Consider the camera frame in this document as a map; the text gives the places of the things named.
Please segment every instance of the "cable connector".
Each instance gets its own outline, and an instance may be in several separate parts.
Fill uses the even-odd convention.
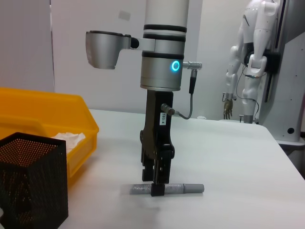
[[[197,79],[197,70],[192,70],[191,78],[190,78],[190,89],[189,89],[190,94],[194,94],[196,79]]]
[[[201,70],[202,63],[201,62],[183,62],[183,68],[191,69],[191,70]]]
[[[176,114],[175,109],[173,109],[172,107],[170,107],[167,104],[162,104],[161,105],[161,110],[164,111],[165,113],[167,113],[167,115],[169,115],[169,116],[173,116],[173,115]]]

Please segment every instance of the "white table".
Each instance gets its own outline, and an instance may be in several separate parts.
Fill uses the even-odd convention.
[[[60,229],[305,229],[305,181],[266,128],[173,118],[171,183],[203,195],[121,192],[142,183],[143,114],[91,111],[98,148],[69,188]]]

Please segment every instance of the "gray wall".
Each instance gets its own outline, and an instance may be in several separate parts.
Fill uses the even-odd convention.
[[[115,31],[143,36],[144,0],[52,0],[55,91],[79,94],[90,108],[145,113],[146,90],[140,88],[141,52],[122,51],[115,70],[92,68],[87,61],[85,33]],[[202,0],[190,0],[185,60],[195,61]],[[130,20],[119,19],[123,10]],[[174,106],[189,112],[190,71],[184,71],[182,90]]]
[[[0,0],[0,87],[54,91],[50,0]]]

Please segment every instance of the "mesh container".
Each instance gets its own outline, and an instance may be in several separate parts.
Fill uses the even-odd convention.
[[[68,217],[65,141],[15,133],[0,141],[5,229],[57,229]]]

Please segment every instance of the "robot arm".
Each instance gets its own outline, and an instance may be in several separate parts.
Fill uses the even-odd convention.
[[[271,39],[279,5],[262,1],[257,14],[254,31],[254,54],[251,55],[243,90],[244,122],[252,123],[257,100],[257,90],[264,74],[267,58],[264,51]]]
[[[190,69],[192,100],[197,70],[202,67],[198,62],[183,62],[188,8],[189,0],[146,0],[143,39],[105,31],[86,33],[87,58],[95,68],[115,69],[123,49],[143,51],[140,86],[147,90],[147,99],[140,132],[142,181],[153,181],[152,196],[164,195],[175,155],[170,136],[171,117],[178,114],[172,109],[173,92],[180,90],[182,69]]]
[[[241,54],[244,46],[244,31],[243,24],[241,24],[238,31],[238,42],[236,46],[233,46],[230,51],[230,63],[229,68],[226,74],[226,85],[227,92],[224,93],[226,95],[225,103],[224,103],[224,119],[230,119],[230,115],[232,116],[232,108],[233,108],[233,99],[236,100],[234,96],[234,91],[237,86],[237,72],[241,65]]]

